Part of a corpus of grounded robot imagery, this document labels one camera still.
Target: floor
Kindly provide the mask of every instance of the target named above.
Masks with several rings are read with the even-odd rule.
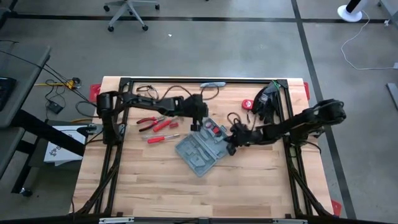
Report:
[[[8,6],[10,1],[3,1],[2,5]],[[104,12],[105,1],[19,0],[14,10],[29,15],[101,18],[115,12],[114,9]],[[347,212],[343,209],[342,217],[398,222],[398,173],[395,170],[398,112],[385,87],[387,82],[398,82],[398,71],[358,71],[344,61],[340,52],[341,45],[353,37],[363,23],[304,22],[300,30],[295,23],[297,12],[295,15],[292,7],[296,0],[159,2],[160,11],[143,7],[138,13],[149,19],[239,19],[228,22],[152,20],[146,22],[147,32],[142,31],[137,21],[119,21],[113,33],[106,30],[108,22],[104,20],[61,20],[56,16],[8,19],[0,30],[0,39],[51,46],[49,65],[66,77],[81,78],[81,92],[86,96],[91,84],[100,83],[103,76],[110,75],[303,78],[311,86],[311,105],[322,98],[345,103],[346,121],[332,127],[333,134],[329,132],[327,140],[326,136],[320,138],[331,197],[344,202],[347,209]],[[297,5],[302,19],[338,19],[337,7],[347,2],[297,0]],[[386,19],[376,1],[370,2],[366,8],[370,18]],[[282,19],[267,22],[261,18]],[[347,56],[357,67],[391,67],[398,60],[397,36],[398,30],[392,26],[368,24],[362,34],[346,46]],[[43,72],[38,82],[49,78],[51,76]],[[24,109],[45,119],[47,91],[34,88]],[[49,114],[49,118],[64,121],[81,118],[74,107],[79,98],[70,92],[64,97],[67,107],[57,116]],[[84,111],[92,113],[93,108],[87,107]],[[339,164],[336,152],[340,155],[354,212],[340,169],[335,170],[333,166]],[[5,198],[0,202],[3,211],[0,219],[67,213],[77,173],[45,169],[34,172],[29,177],[34,195],[22,198],[8,191],[23,161],[23,155],[17,153],[0,180],[0,191]]]

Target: gray tool case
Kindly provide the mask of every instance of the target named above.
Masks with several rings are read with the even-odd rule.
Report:
[[[175,150],[194,173],[202,177],[218,159],[227,155],[228,143],[223,140],[225,137],[227,134],[224,126],[218,126],[211,118],[204,118],[201,130],[192,132],[181,140]]]

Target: power adapter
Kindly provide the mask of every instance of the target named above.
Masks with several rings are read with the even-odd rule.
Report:
[[[47,109],[55,114],[59,114],[63,107],[60,106],[58,103],[49,100],[49,104],[47,105]]]

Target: paper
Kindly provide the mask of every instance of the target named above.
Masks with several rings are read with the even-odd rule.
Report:
[[[85,143],[86,137],[84,135],[78,133],[77,131],[72,131],[72,130],[77,130],[78,128],[86,127],[86,125],[83,126],[53,126],[53,128],[63,131],[65,134],[69,135],[70,137],[76,139],[77,141],[81,142],[82,144]],[[79,161],[83,157],[72,153],[60,146],[57,146],[51,142],[47,145],[47,150],[45,152],[44,156],[44,162],[54,162],[55,166],[59,166],[61,164],[64,164],[66,162],[70,161]]]

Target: chair wheel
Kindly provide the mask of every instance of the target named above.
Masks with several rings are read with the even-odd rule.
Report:
[[[27,189],[22,189],[22,191],[20,192],[20,194],[24,197],[30,197],[32,196],[33,192],[31,190],[27,190]]]

